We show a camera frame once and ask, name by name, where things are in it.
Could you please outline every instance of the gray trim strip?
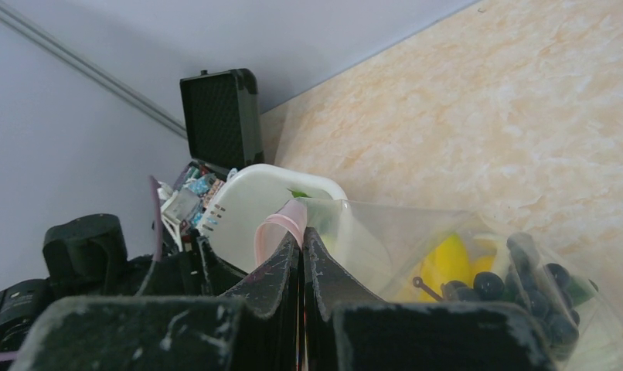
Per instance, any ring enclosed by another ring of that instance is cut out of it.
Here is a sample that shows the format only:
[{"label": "gray trim strip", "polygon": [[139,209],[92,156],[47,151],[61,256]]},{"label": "gray trim strip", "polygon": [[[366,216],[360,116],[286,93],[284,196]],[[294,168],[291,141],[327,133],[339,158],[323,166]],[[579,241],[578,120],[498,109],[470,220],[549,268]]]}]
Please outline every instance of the gray trim strip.
[{"label": "gray trim strip", "polygon": [[65,47],[59,40],[55,39],[44,29],[41,29],[37,24],[1,1],[0,22],[5,23],[36,45],[41,46],[55,57],[71,65],[103,87],[106,87],[111,93],[116,94],[144,114],[152,117],[159,124],[186,139],[186,129],[184,125],[171,116],[165,109],[159,107],[143,94],[125,85],[119,79],[111,76],[91,61],[77,55],[73,50]]}]

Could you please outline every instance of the white wall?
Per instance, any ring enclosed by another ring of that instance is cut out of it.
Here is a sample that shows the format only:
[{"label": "white wall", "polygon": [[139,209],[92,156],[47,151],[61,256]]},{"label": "white wall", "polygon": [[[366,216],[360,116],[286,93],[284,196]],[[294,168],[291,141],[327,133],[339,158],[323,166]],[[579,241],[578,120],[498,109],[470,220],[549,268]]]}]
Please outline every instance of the white wall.
[{"label": "white wall", "polygon": [[182,118],[178,80],[248,67],[263,110],[475,0],[5,0]]},{"label": "white wall", "polygon": [[121,218],[151,253],[148,175],[172,182],[186,142],[0,23],[0,290],[45,277],[46,229]]}]

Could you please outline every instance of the beige tabletop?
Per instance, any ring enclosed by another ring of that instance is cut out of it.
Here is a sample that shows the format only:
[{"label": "beige tabletop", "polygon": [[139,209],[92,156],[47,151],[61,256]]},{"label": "beige tabletop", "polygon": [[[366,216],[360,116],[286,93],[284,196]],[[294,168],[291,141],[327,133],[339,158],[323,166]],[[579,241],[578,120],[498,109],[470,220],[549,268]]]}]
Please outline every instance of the beige tabletop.
[{"label": "beige tabletop", "polygon": [[262,125],[269,162],[350,199],[533,233],[623,314],[623,0],[484,0]]}]

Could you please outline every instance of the clear plastic bag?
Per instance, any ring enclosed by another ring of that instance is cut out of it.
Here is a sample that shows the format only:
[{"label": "clear plastic bag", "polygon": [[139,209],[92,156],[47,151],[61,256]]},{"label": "clear plastic bag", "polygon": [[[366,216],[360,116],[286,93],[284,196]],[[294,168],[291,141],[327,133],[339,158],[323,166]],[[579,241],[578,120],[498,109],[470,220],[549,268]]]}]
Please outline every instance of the clear plastic bag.
[{"label": "clear plastic bag", "polygon": [[298,200],[332,257],[381,298],[515,303],[560,369],[623,370],[623,322],[603,293],[528,233],[468,211]]}]

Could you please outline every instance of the black carrying case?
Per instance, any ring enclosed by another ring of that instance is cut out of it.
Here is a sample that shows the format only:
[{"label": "black carrying case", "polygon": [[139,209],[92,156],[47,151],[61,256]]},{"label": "black carrying case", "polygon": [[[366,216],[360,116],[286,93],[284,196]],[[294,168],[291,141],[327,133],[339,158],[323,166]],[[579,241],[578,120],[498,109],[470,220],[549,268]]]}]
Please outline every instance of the black carrying case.
[{"label": "black carrying case", "polygon": [[181,79],[193,161],[224,180],[232,168],[264,162],[257,79],[246,68]]}]

